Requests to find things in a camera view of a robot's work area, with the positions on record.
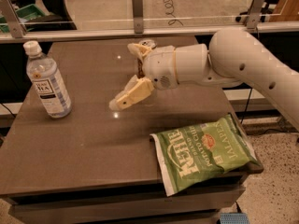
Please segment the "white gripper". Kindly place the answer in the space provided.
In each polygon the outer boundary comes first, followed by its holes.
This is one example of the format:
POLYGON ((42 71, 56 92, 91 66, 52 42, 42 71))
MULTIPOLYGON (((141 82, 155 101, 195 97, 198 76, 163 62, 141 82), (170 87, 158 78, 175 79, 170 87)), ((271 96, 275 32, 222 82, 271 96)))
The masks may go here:
POLYGON ((131 77, 124 90, 109 102, 109 108, 113 111, 121 111, 145 100, 151 96, 154 87, 168 90, 178 86, 173 46, 156 48, 154 40, 141 40, 139 43, 128 44, 127 48, 137 59, 144 60, 142 70, 145 77, 131 77))

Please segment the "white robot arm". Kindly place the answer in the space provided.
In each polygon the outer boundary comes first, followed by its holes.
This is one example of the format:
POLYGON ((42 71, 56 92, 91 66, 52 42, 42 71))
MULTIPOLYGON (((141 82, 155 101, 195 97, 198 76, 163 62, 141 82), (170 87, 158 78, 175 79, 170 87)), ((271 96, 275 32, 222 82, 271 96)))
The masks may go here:
POLYGON ((121 111, 158 90, 181 84, 230 88, 245 83, 258 91, 299 130, 299 74, 274 56, 250 33, 226 28, 209 44, 153 48, 142 43, 127 46, 139 60, 142 77, 133 76, 109 103, 121 111))

